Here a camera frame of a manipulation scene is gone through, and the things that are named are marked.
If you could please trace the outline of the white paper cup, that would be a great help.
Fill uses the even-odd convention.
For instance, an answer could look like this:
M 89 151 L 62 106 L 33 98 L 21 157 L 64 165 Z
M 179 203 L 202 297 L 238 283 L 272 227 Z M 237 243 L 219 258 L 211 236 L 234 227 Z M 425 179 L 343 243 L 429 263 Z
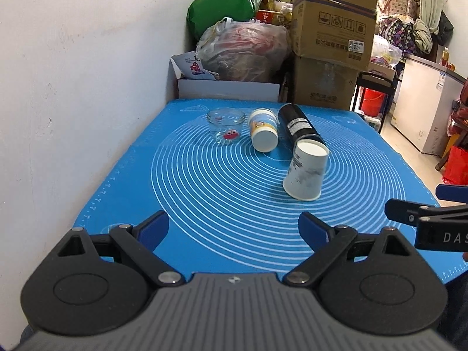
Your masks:
M 282 182 L 285 192 L 296 200 L 312 201 L 321 195 L 329 149 L 316 140 L 299 140 Z

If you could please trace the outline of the red bag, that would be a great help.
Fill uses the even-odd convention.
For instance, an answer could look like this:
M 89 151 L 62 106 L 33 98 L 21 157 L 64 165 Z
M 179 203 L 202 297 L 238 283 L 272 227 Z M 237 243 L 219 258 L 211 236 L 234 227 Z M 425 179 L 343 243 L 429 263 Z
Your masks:
M 448 185 L 468 185 L 468 152 L 460 147 L 450 149 L 443 172 L 443 182 Z

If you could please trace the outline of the white chest freezer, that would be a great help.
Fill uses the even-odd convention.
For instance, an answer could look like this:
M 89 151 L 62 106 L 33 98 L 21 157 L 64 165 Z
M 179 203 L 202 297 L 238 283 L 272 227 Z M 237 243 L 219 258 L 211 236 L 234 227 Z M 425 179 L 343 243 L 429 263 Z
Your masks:
M 466 79 L 429 60 L 409 56 L 391 124 L 418 151 L 440 156 L 448 143 L 448 118 Z

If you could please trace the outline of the blue silicone baking mat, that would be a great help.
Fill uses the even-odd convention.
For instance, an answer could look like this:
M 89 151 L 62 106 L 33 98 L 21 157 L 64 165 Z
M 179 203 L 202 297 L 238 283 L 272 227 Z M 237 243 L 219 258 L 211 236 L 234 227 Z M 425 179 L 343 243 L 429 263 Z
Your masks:
M 282 187 L 292 158 L 288 141 L 262 154 L 243 128 L 238 142 L 216 143 L 206 116 L 223 106 L 209 99 L 170 102 L 117 162 L 76 225 L 105 234 L 162 210 L 170 225 L 156 253 L 181 273 L 283 275 L 311 253 L 297 228 L 303 211 L 330 225 L 377 233 L 389 223 L 387 200 L 436 203 L 357 114 L 314 107 L 304 113 L 329 148 L 326 175 L 317 200 L 295 200 Z

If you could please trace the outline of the red bucket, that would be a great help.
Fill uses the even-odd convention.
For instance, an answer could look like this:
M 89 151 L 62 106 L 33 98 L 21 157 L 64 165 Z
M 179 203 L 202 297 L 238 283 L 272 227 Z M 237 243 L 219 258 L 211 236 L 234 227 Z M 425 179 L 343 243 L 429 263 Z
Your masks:
M 373 117 L 378 116 L 380 113 L 381 107 L 384 103 L 385 97 L 386 97 L 386 94 L 382 92 L 371 90 L 371 89 L 365 89 L 362 95 L 361 110 L 367 116 L 373 116 Z

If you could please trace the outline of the black cylindrical bottle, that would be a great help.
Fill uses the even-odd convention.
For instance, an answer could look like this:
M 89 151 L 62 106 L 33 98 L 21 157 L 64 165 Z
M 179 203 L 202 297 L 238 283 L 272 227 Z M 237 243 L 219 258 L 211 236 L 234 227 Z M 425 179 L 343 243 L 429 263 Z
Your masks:
M 278 120 L 292 147 L 299 140 L 315 140 L 325 144 L 321 135 L 298 105 L 283 105 L 278 111 Z

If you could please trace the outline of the black metal stool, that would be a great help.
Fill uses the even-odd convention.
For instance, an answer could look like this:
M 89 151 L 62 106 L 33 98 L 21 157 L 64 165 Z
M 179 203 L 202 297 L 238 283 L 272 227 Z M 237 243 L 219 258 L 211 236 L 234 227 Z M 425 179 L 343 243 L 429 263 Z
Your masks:
M 383 124 L 390 112 L 390 107 L 393 103 L 393 98 L 396 92 L 396 82 L 368 71 L 361 72 L 356 80 L 355 92 L 351 98 L 351 112 L 357 113 L 378 133 L 381 133 Z M 367 91 L 374 92 L 377 101 L 381 101 L 380 107 L 376 116 L 366 115 L 362 110 Z

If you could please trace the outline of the clear glass jar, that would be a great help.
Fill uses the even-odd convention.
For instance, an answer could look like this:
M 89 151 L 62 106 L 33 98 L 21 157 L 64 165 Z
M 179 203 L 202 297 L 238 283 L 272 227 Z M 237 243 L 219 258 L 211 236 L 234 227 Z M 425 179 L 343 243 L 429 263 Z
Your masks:
M 241 110 L 226 107 L 212 109 L 206 114 L 209 132 L 220 145 L 232 144 L 241 138 L 245 118 Z

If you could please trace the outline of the lower cardboard box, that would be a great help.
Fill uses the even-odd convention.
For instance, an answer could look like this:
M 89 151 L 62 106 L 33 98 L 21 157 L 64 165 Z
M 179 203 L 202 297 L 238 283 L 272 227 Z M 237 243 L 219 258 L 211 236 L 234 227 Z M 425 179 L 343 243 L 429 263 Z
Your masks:
M 348 111 L 359 71 L 295 56 L 293 103 Z

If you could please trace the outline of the cardboard box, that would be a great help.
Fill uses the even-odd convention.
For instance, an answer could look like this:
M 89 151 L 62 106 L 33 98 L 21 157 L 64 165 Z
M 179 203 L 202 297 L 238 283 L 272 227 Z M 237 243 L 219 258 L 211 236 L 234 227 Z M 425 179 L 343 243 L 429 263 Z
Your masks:
M 377 0 L 293 0 L 292 48 L 297 56 L 366 70 Z
M 348 111 L 359 71 L 295 56 L 293 103 Z

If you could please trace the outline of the floral patterned bag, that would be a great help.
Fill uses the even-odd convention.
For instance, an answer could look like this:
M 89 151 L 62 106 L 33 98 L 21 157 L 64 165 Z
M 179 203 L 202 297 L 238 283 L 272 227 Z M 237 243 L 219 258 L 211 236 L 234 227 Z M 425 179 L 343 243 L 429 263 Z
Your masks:
M 418 53 L 414 28 L 411 22 L 404 23 L 399 18 L 384 18 L 379 21 L 379 35 L 399 48 L 405 56 Z

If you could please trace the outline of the white open box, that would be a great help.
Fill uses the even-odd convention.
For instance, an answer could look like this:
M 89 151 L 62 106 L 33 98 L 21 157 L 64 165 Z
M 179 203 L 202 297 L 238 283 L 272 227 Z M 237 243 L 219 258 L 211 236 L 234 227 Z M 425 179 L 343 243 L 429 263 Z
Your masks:
M 219 80 L 215 73 L 205 70 L 194 51 L 171 56 L 171 61 L 181 73 L 178 79 L 179 98 L 279 101 L 279 84 Z

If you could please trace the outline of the clear plastic bag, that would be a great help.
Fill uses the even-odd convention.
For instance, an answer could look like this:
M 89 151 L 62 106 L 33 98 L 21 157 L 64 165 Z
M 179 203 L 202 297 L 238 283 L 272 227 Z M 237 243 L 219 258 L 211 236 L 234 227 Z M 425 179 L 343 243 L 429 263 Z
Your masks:
M 205 30 L 195 53 L 221 80 L 271 82 L 290 54 L 290 37 L 280 25 L 224 18 Z

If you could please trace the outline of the upper cardboard box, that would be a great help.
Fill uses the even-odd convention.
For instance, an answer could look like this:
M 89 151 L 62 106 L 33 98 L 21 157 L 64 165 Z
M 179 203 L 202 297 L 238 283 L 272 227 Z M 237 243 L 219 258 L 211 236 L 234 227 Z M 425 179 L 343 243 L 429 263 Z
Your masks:
M 377 0 L 293 0 L 292 48 L 297 56 L 366 70 Z

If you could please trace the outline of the green bag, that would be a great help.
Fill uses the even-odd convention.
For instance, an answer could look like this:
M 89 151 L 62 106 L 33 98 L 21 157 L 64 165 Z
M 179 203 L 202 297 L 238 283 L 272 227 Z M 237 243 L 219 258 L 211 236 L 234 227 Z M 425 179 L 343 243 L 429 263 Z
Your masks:
M 249 21 L 262 0 L 194 0 L 187 10 L 186 23 L 190 34 L 199 40 L 206 29 L 223 18 Z

